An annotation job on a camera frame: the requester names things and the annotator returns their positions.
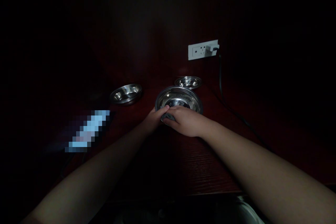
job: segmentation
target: wall outlet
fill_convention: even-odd
[[[205,47],[209,44],[218,44],[218,40],[212,40],[194,45],[188,45],[188,60],[195,60],[198,58],[215,56],[216,51],[210,52],[205,49]]]

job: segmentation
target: forearm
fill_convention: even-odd
[[[208,120],[201,136],[274,223],[335,223],[336,196],[289,162]]]
[[[41,223],[88,223],[102,207],[149,132],[138,125],[72,172],[33,210]]]

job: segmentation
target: black power cord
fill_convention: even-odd
[[[264,142],[264,140],[261,138],[261,136],[259,136],[259,134],[256,132],[256,130],[251,126],[251,124],[249,124],[248,121],[245,120],[245,118],[239,114],[238,112],[234,111],[233,108],[231,108],[227,102],[225,101],[224,95],[223,95],[223,90],[222,90],[222,56],[219,53],[219,49],[218,48],[214,48],[214,51],[217,51],[217,53],[219,54],[219,90],[220,90],[220,95],[222,96],[222,102],[224,107],[227,108],[227,110],[229,110],[232,114],[234,114],[236,117],[238,117],[243,123],[245,123],[247,125],[247,127],[250,128],[250,130],[255,134],[255,136],[258,138],[258,140],[265,146],[266,149],[268,149],[270,152],[274,151]]]

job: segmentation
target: hand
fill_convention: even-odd
[[[163,122],[187,137],[202,137],[209,119],[182,106],[171,107],[168,111],[176,121],[165,118]]]
[[[168,110],[169,105],[166,105],[165,107],[160,108],[158,111],[155,111],[155,108],[153,108],[149,112],[147,117],[141,123],[149,134],[153,133],[154,130],[160,125],[161,116],[163,116],[163,114],[165,114]]]

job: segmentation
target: stainless steel bowl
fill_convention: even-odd
[[[203,105],[200,98],[186,87],[172,86],[162,90],[156,98],[155,110],[158,111],[166,105],[170,107],[179,105],[203,114]]]
[[[129,106],[136,103],[142,94],[142,87],[139,84],[129,84],[114,90],[110,94],[110,101],[114,104]]]
[[[202,85],[202,79],[195,76],[180,77],[175,81],[175,86],[195,89]]]

